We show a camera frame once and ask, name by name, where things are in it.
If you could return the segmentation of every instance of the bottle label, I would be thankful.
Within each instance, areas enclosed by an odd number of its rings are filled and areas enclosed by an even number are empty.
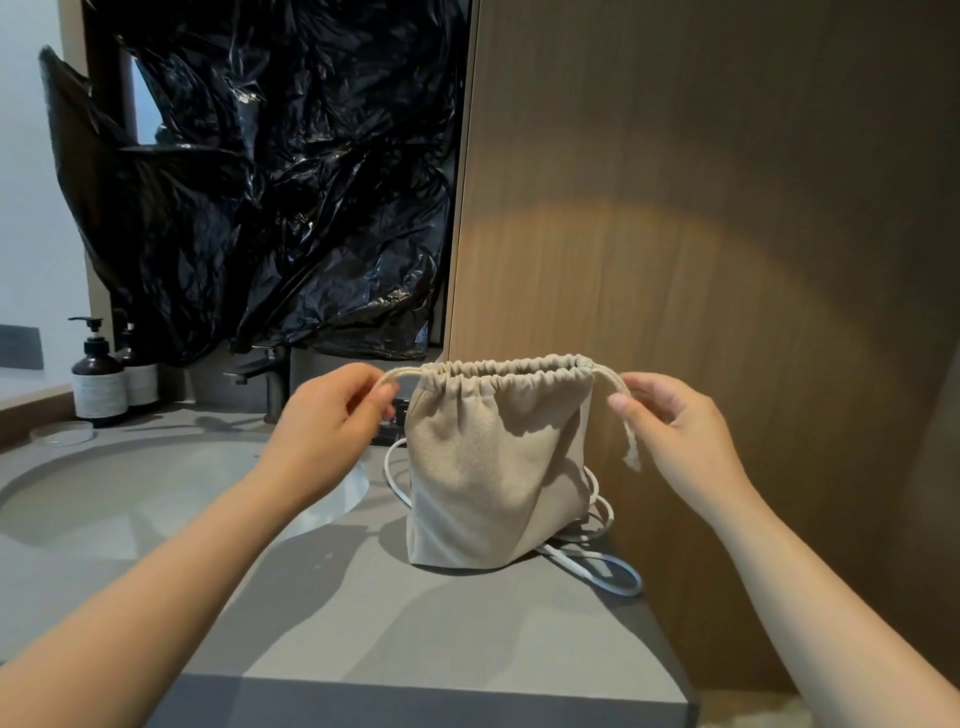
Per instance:
[[[160,399],[156,389],[156,364],[145,367],[127,367],[127,399],[131,407],[153,404]]]
[[[127,378],[115,375],[73,375],[73,403],[77,417],[100,420],[127,411]]]

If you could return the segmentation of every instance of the left hand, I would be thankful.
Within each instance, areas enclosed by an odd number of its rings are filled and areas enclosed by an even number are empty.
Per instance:
[[[327,495],[370,446],[380,420],[395,414],[396,383],[372,391],[382,376],[370,364],[347,364],[304,382],[283,409],[252,475],[269,480],[298,512]]]

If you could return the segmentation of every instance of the hand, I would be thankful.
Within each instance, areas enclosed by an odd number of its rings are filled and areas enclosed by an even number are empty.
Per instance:
[[[373,386],[383,372],[347,364],[304,382],[283,409],[274,434],[252,474],[289,496],[297,513],[313,505],[347,476],[380,427],[395,415],[395,382]]]
[[[626,374],[634,399],[615,394],[610,407],[653,455],[660,474],[706,521],[721,511],[761,503],[709,397],[671,376]]]

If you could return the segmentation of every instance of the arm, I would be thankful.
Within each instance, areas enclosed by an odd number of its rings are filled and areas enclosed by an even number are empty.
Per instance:
[[[396,387],[354,364],[291,398],[257,467],[181,533],[0,669],[0,716],[20,728],[146,722],[233,590],[302,509],[347,475]]]
[[[830,728],[960,725],[960,692],[797,537],[751,485],[713,401],[631,374],[610,405],[716,531],[811,712]]]

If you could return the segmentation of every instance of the small glass dish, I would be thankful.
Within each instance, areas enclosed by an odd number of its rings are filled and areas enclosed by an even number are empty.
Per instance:
[[[92,440],[93,435],[93,423],[52,423],[30,430],[30,442],[48,448],[67,448]]]

